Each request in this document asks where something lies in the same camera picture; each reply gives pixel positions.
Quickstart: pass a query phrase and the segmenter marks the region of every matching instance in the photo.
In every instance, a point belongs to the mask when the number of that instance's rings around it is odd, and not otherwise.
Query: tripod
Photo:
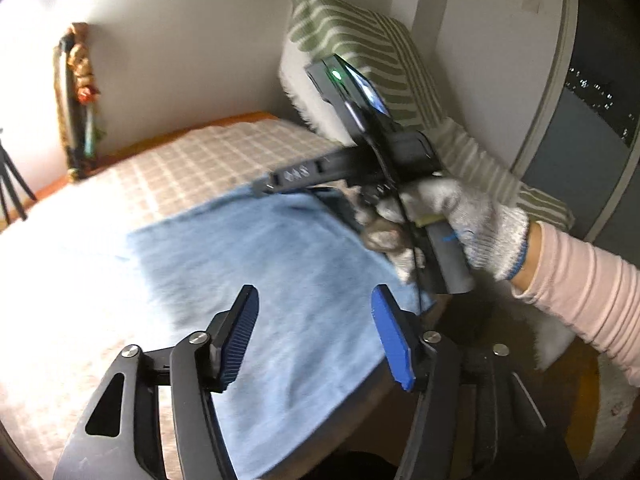
[[[4,186],[4,188],[6,189],[11,202],[13,202],[14,207],[18,211],[18,215],[20,215],[20,218],[22,218],[22,220],[27,219],[27,213],[25,213],[24,207],[22,206],[22,203],[20,202],[20,199],[18,199],[18,195],[15,192],[10,173],[14,176],[14,179],[18,182],[18,184],[20,184],[28,197],[32,200],[37,200],[33,191],[31,191],[29,186],[27,186],[27,183],[18,172],[18,169],[15,167],[15,164],[11,160],[11,157],[2,147],[2,142],[0,142],[0,207],[2,208],[2,213],[4,214],[4,219],[6,220],[7,225],[11,223],[11,218],[9,216],[9,209],[7,208],[7,202],[4,196],[4,191],[2,190],[2,186]]]

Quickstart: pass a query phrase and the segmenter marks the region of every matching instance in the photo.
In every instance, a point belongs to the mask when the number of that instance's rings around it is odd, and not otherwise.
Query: white wall
[[[438,23],[433,6],[422,14],[418,4],[412,32],[431,51],[446,109],[507,167],[540,103],[561,10],[562,0],[446,0]],[[417,30],[425,20],[433,25]]]
[[[391,3],[348,1],[382,12]],[[253,110],[291,114],[276,77],[290,0],[32,0],[30,7],[14,41],[3,38],[10,51],[0,73],[12,91],[1,121],[2,140],[35,189],[63,173],[50,70],[51,49],[70,22],[92,24],[104,151]],[[18,46],[28,57],[15,55]]]

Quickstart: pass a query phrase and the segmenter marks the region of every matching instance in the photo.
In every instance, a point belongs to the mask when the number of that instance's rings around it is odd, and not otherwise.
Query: blue cloth
[[[379,364],[370,310],[377,284],[416,309],[415,287],[338,218],[344,199],[323,198],[256,199],[241,187],[129,235],[151,311],[170,323],[168,345],[205,328],[245,283],[258,289],[260,314],[238,379],[214,394],[241,480],[281,462]]]

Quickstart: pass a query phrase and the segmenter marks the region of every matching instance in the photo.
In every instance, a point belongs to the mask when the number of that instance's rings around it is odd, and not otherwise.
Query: green and white striped pillow
[[[393,118],[424,132],[447,170],[532,218],[568,230],[573,217],[561,201],[521,183],[448,118],[433,78],[407,28],[341,0],[293,0],[280,61],[280,81],[303,119],[319,134],[351,142],[333,107],[322,101],[304,68],[338,54],[376,87]]]

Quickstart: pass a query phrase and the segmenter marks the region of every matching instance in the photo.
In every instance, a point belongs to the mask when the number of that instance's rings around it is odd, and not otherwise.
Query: person's arm
[[[640,270],[545,223],[532,223],[529,250],[511,280],[516,294],[559,317],[640,386]]]

